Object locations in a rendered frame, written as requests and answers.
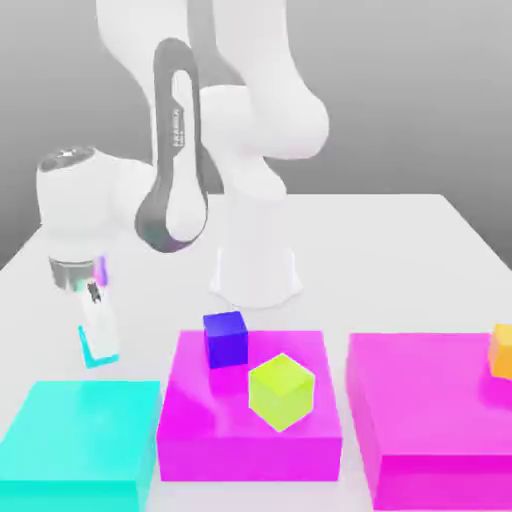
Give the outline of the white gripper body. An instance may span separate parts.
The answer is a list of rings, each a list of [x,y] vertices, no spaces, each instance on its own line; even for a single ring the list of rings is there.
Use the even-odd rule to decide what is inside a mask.
[[[79,294],[83,308],[82,329],[93,359],[111,359],[120,354],[114,312],[108,295],[99,288],[84,288]]]

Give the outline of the small cyan cube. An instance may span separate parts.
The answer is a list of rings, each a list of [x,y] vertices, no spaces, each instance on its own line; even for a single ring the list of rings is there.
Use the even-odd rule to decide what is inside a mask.
[[[89,344],[86,338],[86,334],[82,325],[78,326],[78,334],[81,342],[83,358],[85,366],[88,369],[103,366],[106,364],[114,363],[119,360],[119,355],[114,354],[108,357],[94,358],[90,352]]]

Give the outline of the small blue cube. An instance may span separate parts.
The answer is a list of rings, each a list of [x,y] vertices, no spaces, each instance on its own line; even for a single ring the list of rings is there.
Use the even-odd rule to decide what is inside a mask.
[[[248,363],[248,330],[240,311],[204,315],[203,326],[211,369]]]

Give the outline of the small yellow-green cube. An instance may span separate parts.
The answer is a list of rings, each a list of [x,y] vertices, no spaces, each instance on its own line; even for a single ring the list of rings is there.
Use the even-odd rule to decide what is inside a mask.
[[[248,406],[276,432],[283,432],[314,408],[315,374],[285,353],[251,369]]]

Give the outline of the small orange cube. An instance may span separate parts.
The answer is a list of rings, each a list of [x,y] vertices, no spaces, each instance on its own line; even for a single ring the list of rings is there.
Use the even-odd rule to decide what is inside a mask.
[[[493,377],[512,380],[512,324],[495,325],[488,360]]]

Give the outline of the large cyan box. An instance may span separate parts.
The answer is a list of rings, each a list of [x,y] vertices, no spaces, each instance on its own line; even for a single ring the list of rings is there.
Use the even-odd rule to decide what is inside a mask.
[[[156,381],[38,381],[0,441],[0,512],[146,512]]]

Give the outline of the large magenta box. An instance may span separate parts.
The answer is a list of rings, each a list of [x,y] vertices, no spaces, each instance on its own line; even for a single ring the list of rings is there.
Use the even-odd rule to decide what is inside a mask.
[[[512,382],[487,333],[353,333],[346,391],[376,510],[512,512]]]
[[[180,333],[157,429],[164,481],[335,481],[342,432],[320,331],[252,331],[247,364],[210,369],[204,334]],[[285,353],[315,376],[313,410],[277,432],[249,407],[248,373]]]

